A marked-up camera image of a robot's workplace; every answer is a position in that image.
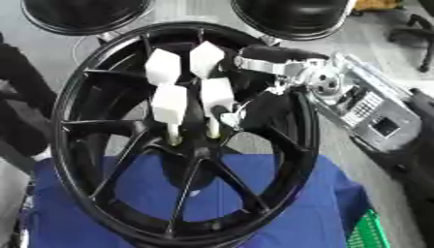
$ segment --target wheel rim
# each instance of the wheel rim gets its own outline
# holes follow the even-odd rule
[[[178,44],[196,39],[193,46],[206,39],[235,51],[261,43],[256,38],[228,27],[202,22],[179,22],[144,27],[99,48],[72,75],[57,101],[52,120],[52,152],[56,170],[62,183],[86,213],[127,240],[158,247],[210,247],[239,242],[276,218],[295,200],[318,155],[318,118],[303,94],[295,92],[288,96],[288,101],[294,105],[297,141],[288,138],[279,129],[282,121],[277,118],[273,122],[280,124],[269,124],[248,131],[276,144],[283,155],[276,178],[262,194],[255,195],[221,161],[221,148],[235,135],[233,131],[225,128],[218,140],[190,136],[193,132],[188,133],[188,124],[198,125],[195,118],[202,118],[202,115],[195,113],[195,109],[200,107],[195,96],[190,96],[194,101],[188,107],[191,109],[192,121],[188,121],[187,114],[187,124],[183,128],[189,135],[184,135],[185,140],[177,147],[166,144],[164,126],[153,122],[151,118],[121,120],[123,115],[149,97],[154,90],[152,85],[146,83],[140,70],[136,70],[136,63],[143,65],[153,47],[167,48],[173,44],[165,41],[173,43],[173,39]],[[102,86],[101,78],[104,79],[105,86]],[[193,92],[195,89],[191,82],[194,80],[191,75],[181,79],[188,82],[185,86]],[[254,82],[258,80],[270,80],[270,77],[255,76],[251,85],[257,85]],[[104,94],[98,97],[92,95],[91,89],[94,87],[100,87],[99,91]],[[235,98],[240,102],[247,101],[259,90],[261,89],[241,87],[235,89]],[[95,170],[98,161],[92,160],[86,146],[89,143],[87,135],[93,133],[130,138],[117,157],[116,170],[108,179],[102,179]],[[184,161],[180,164],[187,165],[184,179],[181,180],[185,187],[180,191],[177,207],[169,221],[137,212],[126,203],[114,199],[116,179],[128,168],[135,156],[148,151],[177,157],[179,161],[183,158]],[[198,171],[212,171],[228,183],[243,199],[243,208],[209,221],[180,221],[178,217],[182,216],[186,196],[194,186],[192,176],[189,175]]]

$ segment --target white object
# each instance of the white object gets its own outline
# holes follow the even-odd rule
[[[159,85],[151,107],[154,119],[168,124],[170,144],[177,145],[180,141],[178,126],[182,124],[187,109],[187,88],[172,84]]]
[[[204,42],[190,51],[190,71],[201,79],[209,78],[225,52],[210,42]]]
[[[49,146],[47,146],[46,149],[40,154],[32,156],[32,159],[35,160],[36,162],[40,162],[49,158],[51,158],[51,148]]]
[[[181,57],[178,54],[155,49],[144,65],[150,84],[175,84],[181,76]]]
[[[220,136],[220,123],[212,115],[211,109],[215,106],[232,109],[234,95],[230,81],[226,77],[203,80],[201,82],[201,102],[205,116],[209,117],[209,136],[217,139]]]

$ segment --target office chair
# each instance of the office chair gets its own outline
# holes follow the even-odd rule
[[[419,0],[420,4],[426,9],[426,11],[434,16],[434,1],[433,0]],[[430,64],[433,58],[434,52],[434,28],[433,24],[420,15],[412,15],[410,17],[409,22],[407,23],[407,27],[395,28],[391,31],[388,36],[388,40],[390,42],[394,42],[396,37],[401,34],[411,34],[413,36],[424,39],[428,42],[428,50],[426,52],[425,58],[421,66],[418,70],[422,73],[426,73],[429,71]]]

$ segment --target wheel spoke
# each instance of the wheel spoke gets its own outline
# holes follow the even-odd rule
[[[185,171],[184,178],[182,180],[182,187],[176,199],[173,214],[169,220],[168,226],[166,227],[167,235],[173,235],[173,229],[176,223],[183,220],[185,203],[192,191],[191,188],[201,163],[202,159],[195,157],[194,159],[191,159],[187,165],[187,170]]]
[[[141,35],[140,36],[141,43],[143,44],[144,52],[146,53],[146,57],[149,57],[152,53],[152,46],[149,43],[149,38],[147,36]]]
[[[155,88],[152,84],[148,83],[145,74],[123,72],[123,71],[109,71],[109,70],[94,70],[87,69],[84,71],[90,77],[99,77],[110,81],[116,81],[123,85],[129,85],[140,88]]]
[[[285,147],[285,150],[282,151],[292,157],[301,157],[308,151],[306,148],[297,144],[294,140],[271,125],[267,125],[260,130],[254,130],[252,133],[270,140],[278,147]]]
[[[260,212],[269,211],[269,206],[264,200],[257,196],[221,159],[215,158],[214,160],[207,160],[207,162],[210,162],[216,174],[239,194],[243,201],[244,210],[255,212],[255,209],[259,208]]]
[[[100,197],[105,197],[107,200],[114,198],[114,186],[123,174],[130,167],[135,159],[142,153],[149,152],[152,148],[150,144],[155,140],[155,136],[151,135],[150,130],[145,130],[140,134],[133,136],[128,141],[127,145],[116,157],[113,165],[113,170],[99,184],[94,193],[90,196],[92,200],[97,200]]]
[[[143,120],[80,120],[63,121],[64,129],[74,135],[109,134],[130,137],[143,132]]]

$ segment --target green basket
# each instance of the green basket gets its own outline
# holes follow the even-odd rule
[[[369,210],[358,222],[350,239],[348,248],[390,248],[378,214]]]

